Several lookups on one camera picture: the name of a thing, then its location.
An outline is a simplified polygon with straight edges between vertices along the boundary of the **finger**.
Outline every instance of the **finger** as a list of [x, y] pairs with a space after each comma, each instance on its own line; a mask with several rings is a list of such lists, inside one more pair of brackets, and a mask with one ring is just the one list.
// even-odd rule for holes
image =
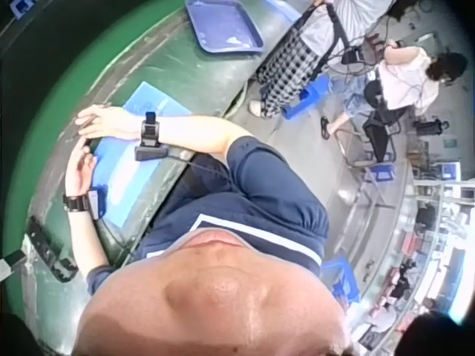
[[101, 121], [102, 121], [101, 117], [98, 117], [96, 115], [89, 115], [89, 116], [84, 116], [84, 117], [75, 119], [74, 123], [78, 126], [88, 123], [88, 126], [89, 126], [89, 125], [93, 125], [93, 124], [100, 124]]
[[81, 110], [77, 117], [78, 119], [82, 119], [86, 116], [96, 115], [101, 116], [104, 113], [104, 105], [91, 105], [89, 108]]
[[94, 124], [90, 126], [86, 126], [82, 130], [79, 130], [79, 135], [81, 136], [87, 136], [88, 134], [92, 134], [97, 131], [104, 131], [104, 125], [103, 124]]
[[96, 167], [96, 164], [97, 164], [97, 157], [96, 156], [92, 156], [90, 159], [89, 159], [89, 163], [88, 165], [86, 166], [88, 171], [89, 172], [94, 172], [94, 169]]
[[84, 163], [85, 163], [85, 165], [89, 166], [89, 165], [91, 164], [91, 162], [92, 162], [92, 159], [93, 159], [92, 154], [86, 154], [86, 155], [84, 156]]
[[93, 157], [92, 157], [92, 162], [91, 162], [91, 165], [90, 165], [91, 170], [94, 170], [95, 167], [96, 167], [96, 165], [97, 165], [97, 157], [96, 157], [96, 156], [93, 156]]
[[108, 135], [107, 132], [105, 131], [96, 131], [96, 132], [88, 133], [87, 135], [84, 135], [84, 137], [87, 139], [100, 139], [107, 136], [110, 136], [110, 135]]
[[84, 153], [82, 149], [84, 148], [84, 144], [86, 142], [85, 137], [80, 137], [76, 145], [74, 146], [73, 150], [71, 151], [71, 156], [68, 162], [68, 169], [73, 168], [76, 169], [81, 162]]

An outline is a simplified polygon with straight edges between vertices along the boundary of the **workbench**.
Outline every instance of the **workbench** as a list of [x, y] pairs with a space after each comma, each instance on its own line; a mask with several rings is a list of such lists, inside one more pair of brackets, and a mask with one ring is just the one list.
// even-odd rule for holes
[[[288, 2], [298, 10], [309, 3], [306, 0]], [[104, 69], [77, 105], [43, 170], [28, 213], [44, 226], [51, 245], [61, 251], [62, 256], [72, 256], [62, 194], [65, 166], [75, 143], [69, 142], [68, 138], [77, 131], [72, 123], [74, 114], [97, 102], [122, 106], [137, 86], [147, 81], [193, 113], [224, 115], [248, 78], [291, 25], [281, 12], [264, 0], [243, 0], [242, 3], [264, 39], [263, 54], [205, 53], [197, 45], [186, 12], [178, 10], [125, 48]], [[192, 157], [192, 152], [176, 148], [171, 153], [184, 159]], [[185, 166], [181, 162], [164, 159], [141, 191], [121, 229], [98, 222], [99, 237], [112, 264], [120, 267], [124, 263], [128, 251], [138, 244]], [[89, 300], [85, 281], [77, 274], [70, 282], [60, 283], [31, 246], [25, 249], [30, 258], [22, 275], [27, 324], [49, 349], [68, 354], [73, 347], [79, 317]]]

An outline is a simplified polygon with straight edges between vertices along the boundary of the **blue mat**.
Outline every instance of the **blue mat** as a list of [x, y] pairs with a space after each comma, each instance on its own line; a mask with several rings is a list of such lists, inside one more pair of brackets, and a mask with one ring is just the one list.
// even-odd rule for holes
[[[124, 109], [144, 118], [147, 111], [159, 111], [157, 115], [162, 116], [191, 113], [190, 110], [147, 82], [140, 83], [125, 103]], [[124, 226], [140, 192], [160, 164], [158, 159], [136, 162], [134, 148], [139, 143], [106, 137], [101, 140], [94, 152], [98, 163], [94, 170], [93, 187], [100, 187], [107, 191], [103, 218], [118, 228]]]
[[279, 10], [281, 13], [285, 15], [292, 23], [296, 22], [302, 14], [299, 13], [296, 9], [292, 6], [287, 4], [284, 0], [266, 0], [269, 4]]

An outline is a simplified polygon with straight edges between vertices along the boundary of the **blue stool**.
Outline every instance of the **blue stool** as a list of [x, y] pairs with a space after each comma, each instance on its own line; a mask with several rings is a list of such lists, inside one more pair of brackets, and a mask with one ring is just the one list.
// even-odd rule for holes
[[310, 82], [310, 84], [301, 91], [299, 95], [300, 102], [294, 107], [285, 107], [284, 117], [287, 120], [291, 120], [313, 105], [317, 105], [320, 99], [328, 93], [329, 85], [330, 79], [328, 76], [323, 75], [319, 76], [314, 82]]
[[10, 4], [10, 9], [16, 19], [19, 20], [33, 5], [34, 0], [13, 0]]
[[332, 295], [333, 297], [346, 297], [348, 303], [359, 303], [360, 295], [358, 284], [353, 270], [348, 260], [344, 257], [340, 257], [337, 260], [324, 262], [321, 264], [321, 273], [325, 271], [335, 271], [339, 268], [343, 273], [340, 280], [333, 285]]
[[394, 166], [393, 165], [376, 165], [372, 167], [371, 173], [375, 174], [376, 182], [390, 182], [394, 180]]

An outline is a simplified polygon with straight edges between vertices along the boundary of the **black wristband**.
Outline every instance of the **black wristband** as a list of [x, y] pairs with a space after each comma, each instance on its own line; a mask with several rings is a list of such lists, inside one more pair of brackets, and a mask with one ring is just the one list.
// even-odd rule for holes
[[82, 213], [89, 211], [90, 204], [87, 195], [80, 195], [78, 197], [67, 197], [66, 194], [62, 196], [62, 202], [65, 205], [65, 210], [68, 213]]

